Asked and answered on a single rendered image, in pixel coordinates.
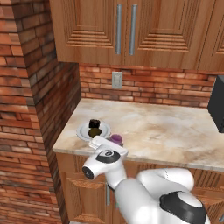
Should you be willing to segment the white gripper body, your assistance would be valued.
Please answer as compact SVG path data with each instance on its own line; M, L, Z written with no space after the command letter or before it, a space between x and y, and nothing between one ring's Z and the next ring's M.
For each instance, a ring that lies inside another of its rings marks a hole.
M107 145L109 146L113 151L117 151L120 153L122 157L126 157L129 153L129 151L126 148L123 148L117 143L113 143L106 138L103 138L101 136L95 136L89 143L88 145L91 148L98 149L102 145Z

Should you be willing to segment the dark green avocado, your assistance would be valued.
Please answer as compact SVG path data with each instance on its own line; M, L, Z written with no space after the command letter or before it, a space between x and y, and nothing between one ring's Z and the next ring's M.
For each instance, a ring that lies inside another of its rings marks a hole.
M88 135L92 138L95 136L99 136L102 133L102 131L98 128L91 128L88 132Z

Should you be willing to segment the purple jam jar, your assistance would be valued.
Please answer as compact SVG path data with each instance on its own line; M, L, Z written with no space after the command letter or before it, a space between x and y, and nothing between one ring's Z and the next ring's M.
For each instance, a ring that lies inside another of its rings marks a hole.
M109 140L115 144L123 146L123 138L118 134L111 135Z

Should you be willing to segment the dark brown bread piece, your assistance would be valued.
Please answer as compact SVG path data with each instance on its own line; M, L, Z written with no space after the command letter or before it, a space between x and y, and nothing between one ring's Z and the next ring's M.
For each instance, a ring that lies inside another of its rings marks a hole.
M89 121L89 125L88 125L88 127L89 127L90 129L92 129L92 128L99 128L99 127L100 127L100 121L97 120L97 119L91 119L91 120Z

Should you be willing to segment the white round plate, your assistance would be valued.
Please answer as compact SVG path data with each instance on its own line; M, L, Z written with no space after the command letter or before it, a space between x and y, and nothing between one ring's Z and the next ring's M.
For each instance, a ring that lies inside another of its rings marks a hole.
M76 135L81 140L89 142L92 139L92 137L88 134L89 130L90 130L89 122L84 122L76 130ZM101 122L100 130L101 130L101 137L108 138L110 136L110 133L111 133L110 126L107 123Z

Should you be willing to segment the black microwave oven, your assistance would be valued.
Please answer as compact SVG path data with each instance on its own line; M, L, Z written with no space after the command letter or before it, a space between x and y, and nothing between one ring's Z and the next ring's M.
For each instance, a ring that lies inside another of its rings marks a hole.
M224 133L224 75L218 75L207 106L220 133Z

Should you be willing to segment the grey wall outlet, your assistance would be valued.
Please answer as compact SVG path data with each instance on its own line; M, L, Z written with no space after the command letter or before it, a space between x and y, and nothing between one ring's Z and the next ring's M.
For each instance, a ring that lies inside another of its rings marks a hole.
M112 73L112 88L123 88L123 73L113 72Z

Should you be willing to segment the wooden wall cabinet door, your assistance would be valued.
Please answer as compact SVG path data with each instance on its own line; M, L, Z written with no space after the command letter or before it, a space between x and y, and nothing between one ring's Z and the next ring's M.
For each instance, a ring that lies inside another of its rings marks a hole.
M116 54L116 6L122 4L121 54ZM122 65L127 0L50 0L58 60Z
M215 0L199 70L224 72L224 0Z
M215 0L128 0L127 66L195 70ZM137 4L135 54L130 56L131 6Z

